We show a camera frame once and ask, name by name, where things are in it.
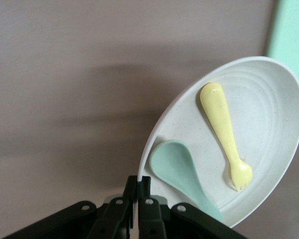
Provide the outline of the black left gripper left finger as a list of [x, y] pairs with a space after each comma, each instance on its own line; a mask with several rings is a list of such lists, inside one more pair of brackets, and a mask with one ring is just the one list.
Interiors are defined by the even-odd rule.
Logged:
[[123, 232], [123, 237], [128, 239], [133, 227], [137, 187], [137, 176], [129, 176], [123, 194], [105, 200], [101, 207], [80, 201], [5, 238], [114, 239]]

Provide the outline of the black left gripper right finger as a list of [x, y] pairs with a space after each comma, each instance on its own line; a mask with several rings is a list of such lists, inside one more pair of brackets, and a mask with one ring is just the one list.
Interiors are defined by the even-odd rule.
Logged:
[[161, 196], [150, 194], [151, 178], [138, 182], [139, 238], [141, 239], [244, 239], [218, 220], [189, 203], [171, 208]]

